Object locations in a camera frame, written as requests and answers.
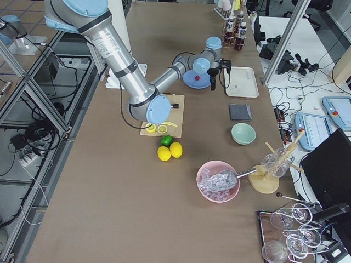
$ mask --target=white tray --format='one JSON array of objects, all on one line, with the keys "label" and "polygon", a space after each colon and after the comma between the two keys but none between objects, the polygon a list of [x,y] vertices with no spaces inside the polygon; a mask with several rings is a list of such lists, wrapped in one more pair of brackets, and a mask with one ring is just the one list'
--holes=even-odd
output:
[{"label": "white tray", "polygon": [[[225,86],[227,86],[229,78],[225,71],[224,80]],[[258,97],[258,88],[253,69],[250,67],[231,67],[230,83],[225,92],[231,97]]]}]

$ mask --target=brown table surface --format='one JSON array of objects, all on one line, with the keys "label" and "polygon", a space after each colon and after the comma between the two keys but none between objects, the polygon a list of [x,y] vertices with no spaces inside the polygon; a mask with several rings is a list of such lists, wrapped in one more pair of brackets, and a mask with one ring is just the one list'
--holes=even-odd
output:
[{"label": "brown table surface", "polygon": [[[132,4],[132,53],[148,64],[149,81],[178,53],[198,53],[207,37],[220,37],[223,20],[213,8]],[[207,161],[244,171],[269,153],[265,141],[281,146],[268,89],[259,82],[263,71],[251,30],[243,51],[224,50],[223,57],[254,69],[259,97],[230,98],[219,83],[212,92],[177,81],[168,91],[185,95],[177,139],[184,154],[168,162],[157,158],[160,138],[140,136],[124,124],[120,91],[99,84],[26,262],[262,262],[256,211],[274,210],[285,200],[256,192],[247,178],[223,204],[206,200],[196,186],[197,170]],[[231,138],[237,122],[229,119],[230,103],[251,105],[257,138],[250,145]],[[295,195],[290,176],[280,182],[281,192]]]}]

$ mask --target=bottle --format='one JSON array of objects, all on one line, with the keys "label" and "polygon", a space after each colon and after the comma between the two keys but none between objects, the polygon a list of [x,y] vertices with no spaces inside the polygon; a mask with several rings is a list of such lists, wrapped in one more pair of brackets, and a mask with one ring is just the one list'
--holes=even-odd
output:
[{"label": "bottle", "polygon": [[234,29],[234,21],[236,15],[230,15],[229,19],[225,22],[225,29],[224,29],[224,43],[228,45],[234,44],[234,37],[233,29]]},{"label": "bottle", "polygon": [[243,22],[243,20],[244,20],[244,11],[241,10],[240,14],[236,18],[236,23],[235,23],[235,26],[233,29],[233,34],[235,36],[237,36],[237,32],[238,32],[239,27],[240,27],[241,23]]},{"label": "bottle", "polygon": [[245,45],[245,38],[246,38],[246,23],[242,22],[241,26],[239,27],[239,31],[237,33],[237,37],[235,40],[234,49],[241,50]]}]

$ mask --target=lemon slice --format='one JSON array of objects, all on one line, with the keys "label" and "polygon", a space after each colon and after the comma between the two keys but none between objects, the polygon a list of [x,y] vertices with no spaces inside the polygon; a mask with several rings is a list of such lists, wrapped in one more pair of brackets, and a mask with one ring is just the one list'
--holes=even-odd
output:
[{"label": "lemon slice", "polygon": [[154,133],[156,131],[156,125],[148,123],[145,127],[147,127],[145,130],[148,133]]},{"label": "lemon slice", "polygon": [[165,125],[163,125],[163,124],[160,125],[160,126],[157,128],[157,131],[158,131],[158,133],[160,133],[160,134],[166,133],[167,130],[168,130],[167,126],[165,126]]},{"label": "lemon slice", "polygon": [[169,126],[173,126],[173,127],[178,127],[177,124],[173,123],[173,122],[162,122],[162,124],[164,125],[169,125]]}]

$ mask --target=light green bowl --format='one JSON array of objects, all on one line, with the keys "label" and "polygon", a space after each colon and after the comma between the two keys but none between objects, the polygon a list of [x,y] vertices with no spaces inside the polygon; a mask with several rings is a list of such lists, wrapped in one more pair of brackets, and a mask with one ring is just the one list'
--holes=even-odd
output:
[{"label": "light green bowl", "polygon": [[256,138],[255,130],[246,123],[238,123],[231,129],[231,137],[241,145],[252,143]]}]

